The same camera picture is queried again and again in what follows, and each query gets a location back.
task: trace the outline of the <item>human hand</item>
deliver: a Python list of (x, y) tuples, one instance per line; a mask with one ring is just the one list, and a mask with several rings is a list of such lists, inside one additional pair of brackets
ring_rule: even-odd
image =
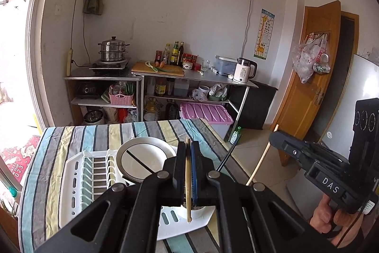
[[(329, 201), (330, 201), (330, 197), (324, 194), (323, 198), (321, 199), (320, 203), (315, 209), (315, 212), (313, 213), (312, 219), (310, 220), (310, 226), (312, 226), (319, 233), (328, 233), (332, 228), (332, 225), (330, 224), (330, 220), (333, 217), (333, 210), (328, 205)], [(338, 209), (336, 211), (333, 221), (338, 226), (342, 226), (342, 229), (340, 233), (331, 240), (331, 243), (333, 245), (338, 244), (338, 242), (340, 241), (340, 239), (342, 238), (346, 230), (350, 227), (351, 223), (353, 223), (353, 221), (356, 219), (358, 215), (359, 215), (359, 212), (356, 212), (355, 214), (351, 215), (341, 209)], [(359, 219), (354, 224), (354, 226), (346, 234), (346, 236), (344, 237), (344, 239), (342, 240), (338, 248), (343, 248), (347, 246), (355, 239), (355, 237), (357, 236), (359, 232), (359, 228), (362, 225), (362, 220), (363, 220), (363, 215), (359, 217)]]

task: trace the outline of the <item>striped tablecloth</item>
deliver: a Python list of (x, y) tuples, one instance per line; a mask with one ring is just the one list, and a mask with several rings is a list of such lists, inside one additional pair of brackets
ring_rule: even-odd
[[(24, 253), (32, 253), (46, 239), (58, 232), (58, 207), (64, 164), (81, 151), (118, 149), (137, 136), (153, 136), (172, 146), (189, 136), (199, 141), (200, 151), (218, 166), (227, 145), (202, 119), (135, 122), (78, 127), (47, 128), (30, 163), (20, 202), (19, 239)], [(246, 183), (247, 174), (233, 157), (223, 173)], [(217, 253), (218, 234), (215, 215), (207, 227), (185, 235), (157, 242), (158, 253)]]

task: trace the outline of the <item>wooden stick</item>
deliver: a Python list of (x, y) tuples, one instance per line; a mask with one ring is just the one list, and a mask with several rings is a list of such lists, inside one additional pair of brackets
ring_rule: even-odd
[[(274, 132), (278, 130), (278, 127), (279, 125), (276, 125), (275, 126), (275, 129), (274, 129)], [(248, 182), (246, 183), (246, 185), (249, 185), (252, 181), (253, 181), (253, 178), (255, 177), (255, 174), (257, 173), (259, 167), (261, 166), (262, 162), (263, 162), (263, 159), (265, 158), (267, 152), (268, 152), (268, 149), (270, 148), (270, 142), (268, 142), (267, 146), (266, 146), (266, 149), (264, 150), (258, 164), (257, 164), (257, 167), (255, 168), (254, 172), (251, 174), (251, 177), (250, 179), (248, 180)]]
[(191, 140), (189, 138), (186, 139), (186, 169), (185, 169), (185, 187), (186, 187), (186, 208), (187, 208), (187, 222), (191, 222), (191, 191), (192, 191), (192, 178), (191, 178), (191, 157), (189, 153), (189, 149), (191, 147)]

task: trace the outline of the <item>cutting board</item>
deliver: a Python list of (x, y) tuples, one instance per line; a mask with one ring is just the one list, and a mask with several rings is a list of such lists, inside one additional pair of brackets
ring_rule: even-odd
[(136, 62), (136, 64), (131, 68), (132, 72), (142, 72), (142, 73), (151, 73), (151, 74), (159, 74), (159, 75), (172, 75), (175, 77), (183, 77), (184, 71), (179, 66), (171, 66), (171, 65), (164, 65), (164, 68), (166, 70), (171, 70), (171, 72), (164, 72), (164, 71), (158, 71), (155, 72), (153, 69), (145, 65), (145, 62)]

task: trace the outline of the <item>electric kettle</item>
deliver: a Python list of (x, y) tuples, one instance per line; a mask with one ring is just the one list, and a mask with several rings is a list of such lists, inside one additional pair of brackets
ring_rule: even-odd
[[(254, 66), (254, 71), (252, 75), (249, 75), (251, 65)], [(255, 74), (257, 73), (257, 66), (258, 65), (255, 61), (245, 58), (238, 58), (233, 80), (241, 84), (246, 84), (250, 78), (255, 77)]]

